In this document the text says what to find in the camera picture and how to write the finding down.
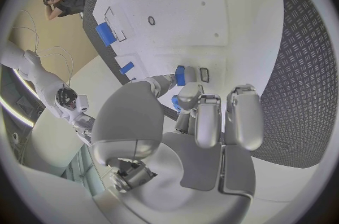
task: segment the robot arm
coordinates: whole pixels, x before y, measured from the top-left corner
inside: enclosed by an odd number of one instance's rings
[[[91,132],[95,119],[86,115],[86,95],[77,95],[57,75],[41,65],[40,58],[30,51],[23,51],[8,41],[0,63],[17,69],[23,79],[31,81],[46,108],[57,118],[64,118],[73,125],[79,138],[91,146]]]

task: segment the humanoid robot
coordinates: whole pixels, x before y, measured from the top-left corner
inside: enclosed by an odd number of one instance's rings
[[[250,151],[263,141],[263,111],[253,86],[235,87],[224,99],[223,115],[220,97],[205,94],[195,69],[186,67],[181,76],[148,77],[122,86],[94,119],[84,113],[87,97],[46,71],[34,52],[8,41],[0,62],[31,81],[46,108],[74,127],[100,164],[113,167],[114,187],[96,197],[107,218],[239,223],[245,216],[255,192]],[[157,98],[177,85],[178,77],[184,81],[177,96],[181,111],[175,128],[163,134]],[[225,132],[221,116],[226,116]],[[117,200],[129,213],[119,210]]]

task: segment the black t-shirt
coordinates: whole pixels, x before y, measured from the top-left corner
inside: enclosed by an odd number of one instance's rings
[[[61,0],[54,4],[54,7],[62,10],[62,13],[58,17],[64,17],[83,12],[85,1],[86,0]]]

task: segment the curved white wall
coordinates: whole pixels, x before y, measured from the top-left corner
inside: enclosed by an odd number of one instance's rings
[[[120,86],[99,56],[79,70],[71,82],[78,94],[87,95],[89,109],[86,114],[94,118],[106,99]],[[31,168],[61,175],[82,145],[66,120],[45,110],[32,130],[24,161]]]

